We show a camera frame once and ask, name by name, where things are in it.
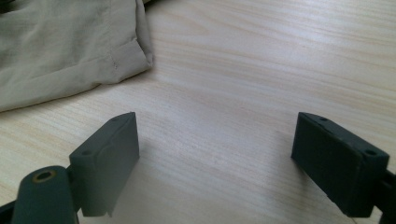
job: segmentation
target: cloth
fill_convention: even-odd
[[[152,66],[142,0],[16,0],[0,14],[0,111],[113,84]]]

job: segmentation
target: table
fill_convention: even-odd
[[[348,218],[290,158],[299,111],[391,156],[396,3],[156,0],[155,66],[117,85],[0,113],[0,204],[33,170],[136,112],[141,158],[114,217],[81,223],[376,223]]]

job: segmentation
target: screw hole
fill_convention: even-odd
[[[33,177],[33,182],[35,182],[35,183],[43,183],[43,182],[46,182],[49,179],[52,179],[55,175],[56,175],[55,171],[46,170],[46,171],[43,171],[43,172],[40,172],[40,173],[36,174]]]
[[[83,156],[89,156],[89,155],[91,155],[91,154],[92,154],[92,152],[89,151],[89,150],[85,150],[85,151],[82,152],[82,155],[83,155]]]
[[[368,155],[370,155],[370,156],[376,156],[376,152],[374,152],[374,151],[372,151],[372,150],[370,150],[370,149],[365,150],[365,153],[368,154]]]

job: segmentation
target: wooden table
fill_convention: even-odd
[[[348,218],[290,153],[299,111],[396,171],[396,3],[157,0],[150,71],[0,114],[0,204],[108,119],[136,112],[141,158],[114,217],[81,223],[376,223]]]

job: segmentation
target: tabletop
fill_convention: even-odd
[[[140,159],[114,216],[81,223],[377,223],[377,209],[344,216],[290,154],[304,111],[387,151],[396,171],[394,1],[153,0],[146,11],[152,69],[0,113],[0,204],[134,111]]]

